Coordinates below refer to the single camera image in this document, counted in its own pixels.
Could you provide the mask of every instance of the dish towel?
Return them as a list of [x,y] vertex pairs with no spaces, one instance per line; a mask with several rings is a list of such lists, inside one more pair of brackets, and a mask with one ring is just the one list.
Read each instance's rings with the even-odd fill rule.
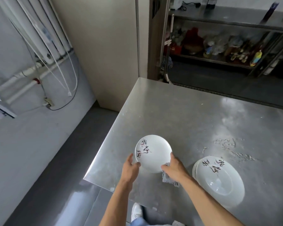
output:
[[176,181],[174,181],[172,178],[169,177],[169,175],[166,174],[166,172],[162,171],[162,182],[171,183],[176,187],[180,187],[180,184]]

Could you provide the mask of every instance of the hand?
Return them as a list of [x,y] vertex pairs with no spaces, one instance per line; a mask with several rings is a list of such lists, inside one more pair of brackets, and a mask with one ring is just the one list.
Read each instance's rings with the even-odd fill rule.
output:
[[166,172],[170,176],[170,178],[179,183],[184,178],[190,178],[190,175],[184,167],[183,163],[177,157],[175,157],[172,152],[170,166],[162,165],[161,169]]
[[123,165],[122,176],[120,179],[120,181],[129,183],[130,185],[132,185],[137,178],[137,175],[139,174],[139,167],[141,166],[140,162],[134,163],[132,165],[132,156],[133,154],[131,153],[126,159]]

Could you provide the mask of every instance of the left hand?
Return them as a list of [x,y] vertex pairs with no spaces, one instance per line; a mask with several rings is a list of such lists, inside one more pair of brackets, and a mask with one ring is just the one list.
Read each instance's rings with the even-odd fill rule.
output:
[[120,179],[120,181],[129,183],[130,185],[132,185],[137,178],[137,175],[139,174],[139,167],[141,166],[140,162],[134,163],[132,165],[132,156],[133,154],[131,153],[126,159],[123,165],[122,176]]

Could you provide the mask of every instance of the jeans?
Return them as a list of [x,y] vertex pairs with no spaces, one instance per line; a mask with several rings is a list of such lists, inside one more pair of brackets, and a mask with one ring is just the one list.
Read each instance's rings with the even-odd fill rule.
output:
[[131,222],[130,226],[148,226],[147,221],[144,220],[143,217],[136,218]]

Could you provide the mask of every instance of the yellow bottle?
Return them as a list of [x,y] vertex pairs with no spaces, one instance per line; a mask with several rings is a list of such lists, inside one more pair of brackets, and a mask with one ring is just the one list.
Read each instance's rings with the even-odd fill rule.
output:
[[261,59],[261,57],[262,57],[262,51],[260,50],[255,54],[253,60],[250,62],[250,66],[254,67],[256,63]]

